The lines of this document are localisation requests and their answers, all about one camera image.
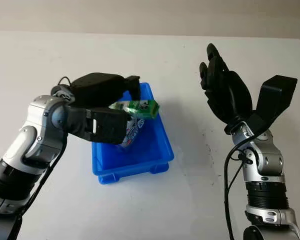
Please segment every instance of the wire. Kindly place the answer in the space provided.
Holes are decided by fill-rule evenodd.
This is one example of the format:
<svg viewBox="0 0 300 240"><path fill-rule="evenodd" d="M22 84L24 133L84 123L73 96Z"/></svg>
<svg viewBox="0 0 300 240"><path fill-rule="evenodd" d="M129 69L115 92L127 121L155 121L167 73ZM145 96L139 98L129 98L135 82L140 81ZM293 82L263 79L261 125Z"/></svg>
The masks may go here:
<svg viewBox="0 0 300 240"><path fill-rule="evenodd" d="M230 188L231 188L232 184L233 184L234 181L236 180L236 178L237 178L237 176L238 176L240 170L242 169L243 165L244 165L244 161L242 161L240 167L238 168L238 170L236 171L235 175L233 176L233 178L232 178L232 180L231 180L231 182L230 182L230 184L229 184L229 187L228 187L228 193L229 193L229 191L230 191Z"/></svg>
<svg viewBox="0 0 300 240"><path fill-rule="evenodd" d="M63 77L59 80L58 85L60 85L60 83L62 82L63 79L67 79L67 80L68 80L68 83L69 83L69 86L71 86L71 81L70 81L70 79L69 79L67 76L63 76Z"/></svg>
<svg viewBox="0 0 300 240"><path fill-rule="evenodd" d="M250 136L247 139L239 142L237 145L235 145L230 150L230 152L228 153L228 155L225 158L224 168L223 168L223 174L224 174L224 212L225 212L225 220L226 220L226 225L227 225L227 228L228 228L230 240L235 240L235 238L234 238L234 234L233 234L233 231L232 231L230 211L229 211L229 192L230 192L230 188L228 186L228 165L229 165L229 161L232 158L232 155L234 154L234 152L239 150L238 148L240 148L242 145L250 142L251 140L256 139L260 134L265 132L267 129L268 129L268 127L261 130L261 131L259 131L259 132L257 132L255 135ZM233 181L231 181L232 183L236 179L236 177L238 175L237 173L234 176Z"/></svg>
<svg viewBox="0 0 300 240"><path fill-rule="evenodd" d="M50 176L50 174L52 173L52 171L54 170L55 166L57 165L57 163L59 162L60 158L62 157L62 155L64 154L66 147L67 147L67 138L68 138L68 134L65 133L63 136L63 146L61 148L60 154L58 155L58 157L54 160L54 162L47 167L45 174L43 175L42 179L39 182L39 186L36 188L36 190L34 191L34 193L32 194L32 196L30 197L30 199L28 200L28 202L24 205L24 207L22 208L19 216L22 217L26 211L31 207L31 205L33 204L33 202L35 201L36 197L38 196L41 188L44 186L45 182L47 181L48 177Z"/></svg>
<svg viewBox="0 0 300 240"><path fill-rule="evenodd" d="M241 154L245 154L244 151L242 151L241 149L237 149L236 151L239 151ZM232 160L234 161L240 161L239 157L238 158L233 158L232 156L230 157Z"/></svg>

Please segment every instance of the blue plastic tray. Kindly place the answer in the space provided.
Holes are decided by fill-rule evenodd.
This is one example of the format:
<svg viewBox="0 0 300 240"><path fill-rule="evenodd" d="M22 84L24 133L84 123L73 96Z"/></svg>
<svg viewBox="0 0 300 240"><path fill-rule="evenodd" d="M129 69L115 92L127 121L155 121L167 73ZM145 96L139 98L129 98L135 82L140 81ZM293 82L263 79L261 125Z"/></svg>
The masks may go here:
<svg viewBox="0 0 300 240"><path fill-rule="evenodd" d="M152 100L150 85L140 83L141 99ZM131 100L128 91L120 101ZM168 162L174 159L169 139L158 114L155 119L147 119L135 141L127 151L116 145L92 143L92 171L101 184L110 184L120 178L140 173L162 173L169 169Z"/></svg>

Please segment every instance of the white table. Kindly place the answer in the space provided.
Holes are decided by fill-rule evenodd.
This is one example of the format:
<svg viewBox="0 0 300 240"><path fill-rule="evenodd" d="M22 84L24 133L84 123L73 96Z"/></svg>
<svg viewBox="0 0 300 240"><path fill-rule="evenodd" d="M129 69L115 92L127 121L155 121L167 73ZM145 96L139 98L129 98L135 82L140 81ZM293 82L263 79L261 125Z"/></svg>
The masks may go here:
<svg viewBox="0 0 300 240"><path fill-rule="evenodd" d="M260 86L276 74L296 77L290 108L271 127L284 156L290 206L300 227L300 41L296 39L0 32L0 158L34 97L60 77L91 72L141 76L161 105L175 159L168 172L101 185L91 144L69 137L62 160L23 219L18 240L222 240L223 164L233 146L207 105L198 66L214 43L247 84L256 106ZM238 163L230 163L230 176ZM249 222L242 175L230 194L236 239Z"/></svg>

